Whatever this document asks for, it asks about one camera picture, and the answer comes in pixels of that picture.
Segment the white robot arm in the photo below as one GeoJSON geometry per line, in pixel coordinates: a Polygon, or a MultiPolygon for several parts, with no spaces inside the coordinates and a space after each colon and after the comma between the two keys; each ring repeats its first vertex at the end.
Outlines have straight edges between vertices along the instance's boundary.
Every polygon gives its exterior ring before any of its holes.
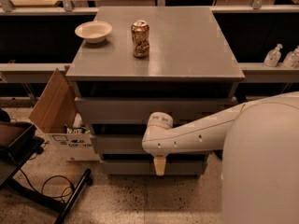
{"type": "Polygon", "coordinates": [[[299,224],[299,92],[246,102],[174,127],[149,116],[142,147],[157,175],[176,153],[222,150],[222,224],[299,224]]]}

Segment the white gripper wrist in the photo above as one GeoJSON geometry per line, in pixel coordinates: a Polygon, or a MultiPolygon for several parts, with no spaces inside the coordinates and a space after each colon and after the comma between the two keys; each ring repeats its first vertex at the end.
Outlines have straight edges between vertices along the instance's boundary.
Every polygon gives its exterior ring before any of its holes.
{"type": "MultiPolygon", "coordinates": [[[[153,112],[149,116],[148,126],[156,126],[169,130],[173,128],[173,118],[164,112],[153,112]]],[[[163,176],[166,166],[166,156],[155,156],[153,162],[156,175],[163,176]]]]}

